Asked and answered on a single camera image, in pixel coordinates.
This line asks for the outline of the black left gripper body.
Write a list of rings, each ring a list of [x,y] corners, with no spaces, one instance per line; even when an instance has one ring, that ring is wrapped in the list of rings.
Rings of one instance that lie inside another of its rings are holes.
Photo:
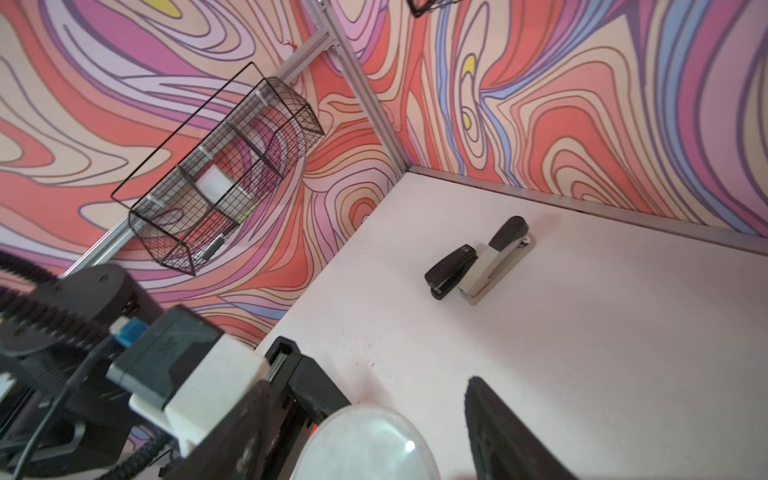
[[[267,450],[263,479],[289,479],[311,435],[349,399],[297,343],[279,336],[265,358],[273,397],[267,414]]]

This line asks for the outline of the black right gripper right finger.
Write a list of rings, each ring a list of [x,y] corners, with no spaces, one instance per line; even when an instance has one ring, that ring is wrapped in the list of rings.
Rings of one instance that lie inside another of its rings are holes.
[[[576,479],[482,378],[469,379],[464,409],[479,479]]]

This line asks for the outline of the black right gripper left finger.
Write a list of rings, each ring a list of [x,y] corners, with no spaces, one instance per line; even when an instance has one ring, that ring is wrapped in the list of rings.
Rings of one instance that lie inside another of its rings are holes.
[[[253,386],[165,479],[260,479],[269,447],[270,383]]]

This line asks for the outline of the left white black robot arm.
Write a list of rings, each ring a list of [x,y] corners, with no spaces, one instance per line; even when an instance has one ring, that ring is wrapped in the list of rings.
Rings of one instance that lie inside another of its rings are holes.
[[[265,354],[122,267],[66,277],[11,253],[1,290],[1,468],[15,479],[287,479],[313,431],[348,406],[287,338]]]

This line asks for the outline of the black marker in basket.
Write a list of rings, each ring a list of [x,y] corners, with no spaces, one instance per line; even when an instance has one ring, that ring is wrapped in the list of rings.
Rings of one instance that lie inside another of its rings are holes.
[[[207,242],[195,255],[195,260],[200,263],[206,263],[209,261],[216,252],[223,246],[227,240],[228,235],[224,232],[217,235],[215,238]]]

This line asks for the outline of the beige stapler black top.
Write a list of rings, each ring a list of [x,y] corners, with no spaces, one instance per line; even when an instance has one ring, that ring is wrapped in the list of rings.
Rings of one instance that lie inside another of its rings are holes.
[[[458,284],[462,297],[477,305],[535,246],[522,216],[510,217],[479,251]]]

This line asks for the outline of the white roll in basket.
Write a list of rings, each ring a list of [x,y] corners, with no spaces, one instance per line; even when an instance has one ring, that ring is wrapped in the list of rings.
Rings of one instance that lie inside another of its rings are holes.
[[[218,203],[234,186],[234,182],[216,165],[211,165],[196,180],[195,186],[209,202]]]

